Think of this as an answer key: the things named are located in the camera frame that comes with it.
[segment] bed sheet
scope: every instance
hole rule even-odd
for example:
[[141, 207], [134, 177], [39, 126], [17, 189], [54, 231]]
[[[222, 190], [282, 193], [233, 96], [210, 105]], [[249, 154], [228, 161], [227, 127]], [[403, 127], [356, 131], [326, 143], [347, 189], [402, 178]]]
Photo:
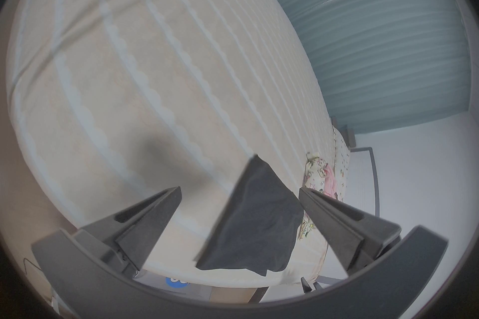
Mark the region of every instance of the bed sheet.
[[334, 160], [320, 88], [276, 0], [21, 0], [7, 93], [27, 165], [76, 227], [181, 186], [145, 269], [260, 287], [320, 267], [312, 236], [266, 277], [195, 268], [254, 153], [296, 195], [306, 152]]

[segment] black fabric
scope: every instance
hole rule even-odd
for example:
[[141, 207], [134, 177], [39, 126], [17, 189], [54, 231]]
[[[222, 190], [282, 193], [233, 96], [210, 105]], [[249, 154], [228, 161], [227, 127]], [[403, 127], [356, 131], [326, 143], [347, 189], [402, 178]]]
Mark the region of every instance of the black fabric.
[[257, 155], [239, 179], [196, 267], [283, 271], [296, 243], [303, 208]]

